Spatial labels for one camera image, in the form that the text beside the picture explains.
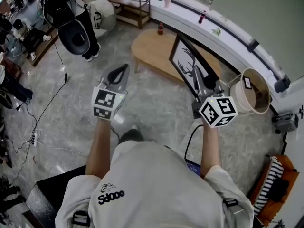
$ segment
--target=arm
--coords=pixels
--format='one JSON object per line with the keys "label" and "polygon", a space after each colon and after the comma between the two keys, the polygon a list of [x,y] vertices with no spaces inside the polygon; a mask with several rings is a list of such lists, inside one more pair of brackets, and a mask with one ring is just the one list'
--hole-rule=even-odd
{"label": "arm", "polygon": [[28,29],[33,29],[32,23],[27,18],[22,19],[22,22],[26,24]]}
{"label": "arm", "polygon": [[110,170],[111,122],[98,119],[85,174],[103,178]]}
{"label": "arm", "polygon": [[201,158],[201,177],[205,177],[212,166],[219,165],[219,133],[217,128],[210,128],[209,125],[203,120],[204,134],[203,134],[203,151]]}
{"label": "arm", "polygon": [[223,199],[237,201],[236,206],[227,207],[223,203],[224,226],[251,228],[253,226],[253,207],[248,198],[233,183],[229,174],[221,168],[219,154],[219,133],[217,128],[210,128],[203,120],[203,152],[200,175]]}
{"label": "arm", "polygon": [[16,39],[20,39],[20,38],[21,38],[21,34],[20,34],[16,29],[14,29],[13,35],[14,35],[14,37],[15,37]]}

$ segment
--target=jeans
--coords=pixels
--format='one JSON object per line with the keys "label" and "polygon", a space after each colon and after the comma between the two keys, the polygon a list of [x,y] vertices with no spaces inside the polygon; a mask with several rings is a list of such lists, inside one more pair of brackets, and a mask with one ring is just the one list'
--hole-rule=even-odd
{"label": "jeans", "polygon": [[6,212],[8,209],[12,208],[16,204],[20,204],[23,202],[23,198],[21,196],[18,196],[12,200],[3,201],[9,195],[16,194],[17,192],[17,187],[11,187],[0,192],[0,213]]}
{"label": "jeans", "polygon": [[19,43],[21,43],[25,47],[25,49],[28,53],[32,53],[35,51],[34,47],[33,47],[35,44],[35,41],[38,39],[42,39],[44,35],[45,35],[45,33],[42,30],[33,28],[29,32],[29,34],[27,36],[25,36],[24,41],[19,40]]}
{"label": "jeans", "polygon": [[5,78],[1,87],[7,89],[9,93],[15,96],[18,100],[26,102],[33,97],[33,92],[30,89],[24,88],[10,73],[5,71]]}
{"label": "jeans", "polygon": [[90,48],[86,53],[82,55],[82,57],[84,57],[85,59],[89,59],[91,56],[96,55],[99,51],[99,45],[97,44],[97,39],[93,31],[89,12],[85,10],[82,14],[76,16],[76,20],[78,20],[83,25],[87,36],[89,37]]}

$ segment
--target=white t-shirt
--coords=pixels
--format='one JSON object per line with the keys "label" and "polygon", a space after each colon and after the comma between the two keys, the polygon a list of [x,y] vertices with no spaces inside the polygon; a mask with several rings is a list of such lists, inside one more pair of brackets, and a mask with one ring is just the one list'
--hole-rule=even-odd
{"label": "white t-shirt", "polygon": [[[223,199],[238,205],[227,208]],[[202,179],[172,150],[134,141],[116,147],[103,179],[70,180],[56,228],[73,227],[72,216],[80,210],[88,212],[92,228],[251,228],[254,216],[250,201],[221,167]]]}
{"label": "white t-shirt", "polygon": [[20,39],[24,34],[31,28],[32,23],[27,19],[24,18],[21,20],[23,27],[20,30],[14,29],[13,35],[16,39]]}

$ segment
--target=deer artwork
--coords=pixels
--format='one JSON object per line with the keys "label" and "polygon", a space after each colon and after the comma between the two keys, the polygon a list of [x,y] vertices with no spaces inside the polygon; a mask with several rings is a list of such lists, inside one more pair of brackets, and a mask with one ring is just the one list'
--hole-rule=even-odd
{"label": "deer artwork", "polygon": [[189,77],[192,77],[192,69],[195,66],[195,56],[190,52],[190,50],[188,48],[183,48],[182,50],[190,56],[190,58],[192,59],[192,64],[190,62],[188,62],[190,64],[190,66],[191,66],[191,70],[188,69],[187,67],[185,69],[184,66],[177,59],[179,68],[181,69],[181,71],[183,72],[183,74],[188,75]]}

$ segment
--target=white wall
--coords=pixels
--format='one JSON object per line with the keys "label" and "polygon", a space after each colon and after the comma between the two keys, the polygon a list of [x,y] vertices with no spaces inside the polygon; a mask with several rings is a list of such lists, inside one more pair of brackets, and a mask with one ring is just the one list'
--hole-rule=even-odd
{"label": "white wall", "polygon": [[211,8],[257,39],[292,82],[304,75],[304,0],[214,0]]}

